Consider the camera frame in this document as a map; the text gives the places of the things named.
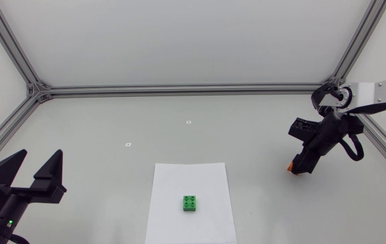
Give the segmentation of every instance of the white ceiling panel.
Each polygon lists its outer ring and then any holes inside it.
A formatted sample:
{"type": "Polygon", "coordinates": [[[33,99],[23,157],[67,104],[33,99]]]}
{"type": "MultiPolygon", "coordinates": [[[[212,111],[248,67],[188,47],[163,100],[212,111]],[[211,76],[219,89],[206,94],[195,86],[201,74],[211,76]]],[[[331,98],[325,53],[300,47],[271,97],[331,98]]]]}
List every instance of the white ceiling panel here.
{"type": "Polygon", "coordinates": [[[0,0],[55,86],[320,82],[369,0],[0,0]]]}

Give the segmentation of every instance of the robotic arm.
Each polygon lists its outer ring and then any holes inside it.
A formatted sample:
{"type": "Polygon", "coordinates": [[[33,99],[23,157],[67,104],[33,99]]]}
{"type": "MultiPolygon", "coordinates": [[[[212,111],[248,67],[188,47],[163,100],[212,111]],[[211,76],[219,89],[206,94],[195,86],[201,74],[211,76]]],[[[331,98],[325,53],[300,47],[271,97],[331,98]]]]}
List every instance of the robotic arm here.
{"type": "Polygon", "coordinates": [[[326,83],[313,92],[311,99],[324,119],[318,123],[297,118],[291,125],[289,134],[303,141],[303,151],[295,156],[288,170],[293,174],[312,173],[320,157],[338,143],[354,161],[363,159],[363,147],[357,135],[363,132],[364,126],[351,114],[371,115],[386,110],[386,81],[340,87],[326,83]],[[356,152],[344,141],[346,135],[356,152]]]}
{"type": "Polygon", "coordinates": [[[27,152],[21,150],[0,162],[0,244],[29,242],[13,234],[30,203],[59,203],[66,192],[62,185],[62,151],[58,150],[33,176],[29,188],[11,187],[27,152]]]}

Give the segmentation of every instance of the orange part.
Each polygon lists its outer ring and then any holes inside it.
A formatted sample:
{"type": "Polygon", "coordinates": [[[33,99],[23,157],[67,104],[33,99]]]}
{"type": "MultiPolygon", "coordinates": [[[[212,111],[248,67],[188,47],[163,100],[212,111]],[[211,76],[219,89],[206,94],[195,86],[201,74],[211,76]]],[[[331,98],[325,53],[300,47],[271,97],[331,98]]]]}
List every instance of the orange part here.
{"type": "Polygon", "coordinates": [[[291,164],[289,164],[288,166],[288,171],[292,171],[293,170],[293,165],[294,165],[294,162],[291,162],[291,164]]]}

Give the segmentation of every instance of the green lego brick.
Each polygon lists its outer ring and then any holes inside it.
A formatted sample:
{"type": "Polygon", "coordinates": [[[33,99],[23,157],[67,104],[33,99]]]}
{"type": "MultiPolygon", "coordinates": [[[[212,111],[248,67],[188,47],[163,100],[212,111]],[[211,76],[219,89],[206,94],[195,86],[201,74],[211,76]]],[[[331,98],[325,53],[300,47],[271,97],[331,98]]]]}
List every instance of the green lego brick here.
{"type": "Polygon", "coordinates": [[[196,211],[196,196],[184,196],[184,211],[196,211]]]}

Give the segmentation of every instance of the aluminum frame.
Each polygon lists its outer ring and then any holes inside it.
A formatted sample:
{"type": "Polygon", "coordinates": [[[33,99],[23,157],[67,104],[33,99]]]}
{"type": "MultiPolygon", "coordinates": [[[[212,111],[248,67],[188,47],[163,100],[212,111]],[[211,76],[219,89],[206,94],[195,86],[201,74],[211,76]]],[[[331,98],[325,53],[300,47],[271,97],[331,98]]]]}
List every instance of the aluminum frame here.
{"type": "MultiPolygon", "coordinates": [[[[342,85],[386,9],[386,0],[371,0],[357,31],[352,37],[334,73],[323,82],[342,85]]],[[[0,10],[0,42],[22,75],[27,99],[1,124],[0,150],[21,124],[42,102],[53,98],[99,98],[114,96],[197,96],[246,94],[311,94],[321,83],[256,83],[202,85],[118,85],[52,87],[40,80],[0,10]]],[[[386,158],[386,133],[368,115],[359,115],[365,134],[386,158]]]]}

